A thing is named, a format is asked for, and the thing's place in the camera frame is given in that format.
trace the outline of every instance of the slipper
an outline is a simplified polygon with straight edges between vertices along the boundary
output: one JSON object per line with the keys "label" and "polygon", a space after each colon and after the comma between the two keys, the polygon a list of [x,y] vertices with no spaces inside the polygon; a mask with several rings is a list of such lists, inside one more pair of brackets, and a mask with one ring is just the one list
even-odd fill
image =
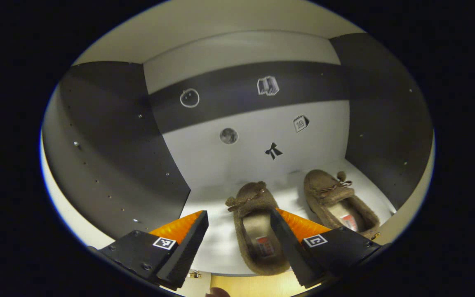
{"label": "slipper", "polygon": [[311,170],[303,182],[307,204],[324,226],[336,229],[346,226],[371,239],[379,228],[379,218],[348,188],[346,174],[338,172],[338,179],[321,170]]}
{"label": "slipper", "polygon": [[249,182],[241,187],[236,198],[225,203],[234,212],[234,226],[241,257],[256,274],[275,275],[287,271],[290,264],[270,226],[271,208],[277,207],[266,184]]}

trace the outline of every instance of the book icon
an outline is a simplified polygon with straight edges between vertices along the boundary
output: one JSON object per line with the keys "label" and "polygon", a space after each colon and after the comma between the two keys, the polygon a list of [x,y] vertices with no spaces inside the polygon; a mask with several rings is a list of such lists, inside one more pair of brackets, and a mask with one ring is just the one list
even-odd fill
{"label": "book icon", "polygon": [[276,78],[273,76],[266,76],[258,79],[258,94],[267,96],[274,96],[280,90],[277,86]]}

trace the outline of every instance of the white ceiling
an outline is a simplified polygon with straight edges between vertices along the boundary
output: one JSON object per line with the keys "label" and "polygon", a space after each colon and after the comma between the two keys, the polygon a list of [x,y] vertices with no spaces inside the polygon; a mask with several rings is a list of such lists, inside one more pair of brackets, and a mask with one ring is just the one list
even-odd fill
{"label": "white ceiling", "polygon": [[170,0],[114,28],[74,64],[141,64],[198,39],[251,30],[290,31],[328,39],[364,32],[339,15],[305,0]]}

